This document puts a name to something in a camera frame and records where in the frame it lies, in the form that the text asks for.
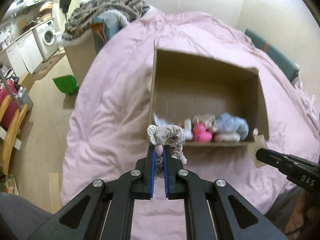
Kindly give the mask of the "person's right hand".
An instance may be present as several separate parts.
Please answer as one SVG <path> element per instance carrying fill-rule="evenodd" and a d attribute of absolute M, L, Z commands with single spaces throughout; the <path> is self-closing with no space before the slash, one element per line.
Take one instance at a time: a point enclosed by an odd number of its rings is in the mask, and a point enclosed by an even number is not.
<path fill-rule="evenodd" d="M 293 213 L 285 226 L 288 239 L 298 239 L 302 234 L 302 227 L 319 215 L 319 194 L 303 191 L 296 201 Z"/>

